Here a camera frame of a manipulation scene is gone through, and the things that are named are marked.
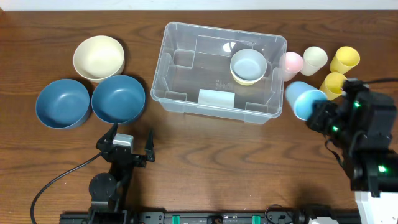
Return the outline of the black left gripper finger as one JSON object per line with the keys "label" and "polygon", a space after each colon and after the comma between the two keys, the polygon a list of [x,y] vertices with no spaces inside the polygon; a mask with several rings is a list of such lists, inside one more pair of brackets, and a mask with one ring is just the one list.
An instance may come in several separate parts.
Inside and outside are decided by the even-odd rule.
{"label": "black left gripper finger", "polygon": [[154,162],[155,161],[155,149],[154,149],[154,130],[151,129],[149,131],[149,136],[146,141],[145,145],[145,154],[146,154],[146,161]]}
{"label": "black left gripper finger", "polygon": [[118,124],[114,123],[112,127],[96,143],[96,148],[100,151],[110,151],[113,148],[113,139],[117,134]]}

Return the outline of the light blue cup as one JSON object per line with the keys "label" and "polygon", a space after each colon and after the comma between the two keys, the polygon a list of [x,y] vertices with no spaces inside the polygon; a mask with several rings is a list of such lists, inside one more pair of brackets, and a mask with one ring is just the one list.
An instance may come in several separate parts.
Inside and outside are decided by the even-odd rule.
{"label": "light blue cup", "polygon": [[314,102],[328,99],[324,92],[301,81],[289,84],[285,97],[294,115],[303,121],[307,121],[312,115]]}

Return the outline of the yellow small bowl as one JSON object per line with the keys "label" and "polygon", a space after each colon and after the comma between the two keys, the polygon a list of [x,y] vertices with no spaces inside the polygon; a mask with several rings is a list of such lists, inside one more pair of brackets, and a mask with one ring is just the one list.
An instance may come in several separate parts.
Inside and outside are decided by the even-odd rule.
{"label": "yellow small bowl", "polygon": [[238,83],[238,84],[240,84],[240,85],[243,85],[243,86],[250,86],[250,85],[253,85],[253,84],[255,84],[256,82],[258,82],[260,79],[256,79],[256,80],[243,80],[243,79],[241,79],[241,78],[239,78],[239,77],[236,77],[236,76],[233,76],[233,79]]}

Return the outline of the white small bowl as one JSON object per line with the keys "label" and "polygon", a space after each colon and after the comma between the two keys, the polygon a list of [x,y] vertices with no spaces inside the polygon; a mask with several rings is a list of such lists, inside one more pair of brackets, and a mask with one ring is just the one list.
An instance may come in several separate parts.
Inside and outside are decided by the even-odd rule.
{"label": "white small bowl", "polygon": [[234,71],[233,70],[231,70],[231,74],[232,74],[232,76],[236,76],[236,77],[239,77],[239,76],[237,76],[237,74],[235,74],[234,73]]}

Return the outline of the grey-blue small bowl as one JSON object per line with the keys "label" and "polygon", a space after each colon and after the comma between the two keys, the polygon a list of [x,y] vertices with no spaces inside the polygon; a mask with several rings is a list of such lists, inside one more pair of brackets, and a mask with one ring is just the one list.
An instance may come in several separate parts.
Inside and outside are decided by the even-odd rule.
{"label": "grey-blue small bowl", "polygon": [[230,69],[233,75],[246,83],[257,82],[266,73],[267,60],[257,50],[242,49],[232,56]]}

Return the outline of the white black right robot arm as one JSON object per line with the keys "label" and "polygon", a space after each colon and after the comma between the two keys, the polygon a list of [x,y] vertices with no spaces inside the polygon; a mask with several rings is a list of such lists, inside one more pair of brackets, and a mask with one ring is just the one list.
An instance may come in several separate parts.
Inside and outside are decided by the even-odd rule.
{"label": "white black right robot arm", "polygon": [[362,223],[397,223],[397,153],[389,148],[396,118],[391,103],[317,100],[307,126],[341,149]]}

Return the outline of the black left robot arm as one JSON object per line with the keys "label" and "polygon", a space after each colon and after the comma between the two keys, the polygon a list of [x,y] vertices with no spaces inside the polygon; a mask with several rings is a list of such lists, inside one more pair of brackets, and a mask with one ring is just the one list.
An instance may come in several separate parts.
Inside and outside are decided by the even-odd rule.
{"label": "black left robot arm", "polygon": [[133,153],[133,137],[118,134],[118,124],[114,124],[96,143],[102,158],[111,164],[109,172],[100,173],[89,184],[91,207],[89,224],[137,223],[136,215],[124,208],[127,191],[131,183],[133,170],[145,167],[155,161],[154,132],[149,131],[145,145],[145,154]]}

